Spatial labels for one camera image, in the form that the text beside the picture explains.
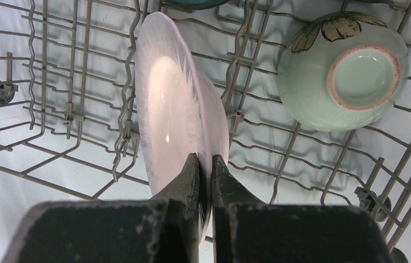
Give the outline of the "pale green bowl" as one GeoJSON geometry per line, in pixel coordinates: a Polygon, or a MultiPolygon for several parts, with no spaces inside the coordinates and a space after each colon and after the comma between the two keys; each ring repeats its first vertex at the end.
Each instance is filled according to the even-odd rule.
{"type": "Polygon", "coordinates": [[[403,38],[383,21],[354,11],[302,27],[281,53],[279,97],[298,122],[322,132],[364,127],[401,97],[409,76],[403,38]]]}

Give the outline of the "white scalloped plate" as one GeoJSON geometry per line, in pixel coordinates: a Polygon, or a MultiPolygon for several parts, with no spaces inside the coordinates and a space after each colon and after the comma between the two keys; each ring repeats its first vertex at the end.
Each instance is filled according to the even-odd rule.
{"type": "Polygon", "coordinates": [[[229,159],[228,121],[221,96],[194,63],[177,24],[162,12],[141,25],[135,51],[138,126],[150,190],[159,193],[198,156],[205,176],[201,240],[211,214],[212,158],[229,159]]]}

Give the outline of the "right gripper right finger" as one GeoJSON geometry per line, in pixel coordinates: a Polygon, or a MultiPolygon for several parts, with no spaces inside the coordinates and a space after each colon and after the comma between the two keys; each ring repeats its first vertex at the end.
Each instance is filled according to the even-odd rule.
{"type": "Polygon", "coordinates": [[[393,262],[363,209],[343,205],[269,205],[212,159],[215,262],[393,262]]]}

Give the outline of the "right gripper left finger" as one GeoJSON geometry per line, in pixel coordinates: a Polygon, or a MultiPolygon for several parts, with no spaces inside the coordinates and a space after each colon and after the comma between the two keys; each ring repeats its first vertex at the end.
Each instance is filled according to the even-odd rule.
{"type": "Polygon", "coordinates": [[[22,218],[3,262],[198,262],[201,169],[144,201],[43,202],[22,218]]]}

